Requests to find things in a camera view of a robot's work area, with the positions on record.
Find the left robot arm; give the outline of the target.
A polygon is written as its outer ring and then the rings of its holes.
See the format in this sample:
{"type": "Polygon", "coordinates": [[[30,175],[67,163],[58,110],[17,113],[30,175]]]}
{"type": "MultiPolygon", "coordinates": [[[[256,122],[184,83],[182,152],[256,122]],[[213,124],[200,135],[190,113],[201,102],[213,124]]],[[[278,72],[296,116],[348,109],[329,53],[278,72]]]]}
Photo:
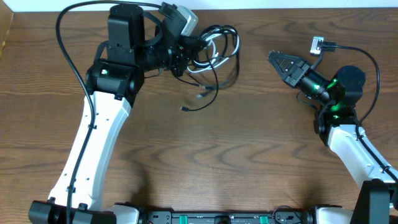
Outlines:
{"type": "Polygon", "coordinates": [[[112,3],[108,39],[79,82],[85,92],[81,123],[67,163],[45,202],[33,201],[32,223],[144,223],[128,203],[102,207],[103,184],[119,132],[144,84],[145,73],[169,70],[181,77],[206,42],[192,36],[197,16],[184,6],[158,5],[164,19],[143,2],[112,3]]]}

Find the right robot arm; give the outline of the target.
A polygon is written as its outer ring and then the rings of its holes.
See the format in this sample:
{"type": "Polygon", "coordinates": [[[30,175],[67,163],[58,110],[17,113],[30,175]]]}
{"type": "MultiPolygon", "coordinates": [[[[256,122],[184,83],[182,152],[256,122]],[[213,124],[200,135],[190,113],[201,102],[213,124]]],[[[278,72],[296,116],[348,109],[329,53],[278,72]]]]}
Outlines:
{"type": "Polygon", "coordinates": [[[298,56],[271,51],[268,61],[284,83],[319,103],[314,131],[360,189],[354,210],[316,205],[301,223],[390,223],[390,210],[397,208],[397,170],[370,142],[354,109],[363,95],[365,73],[346,65],[327,80],[298,56]]]}

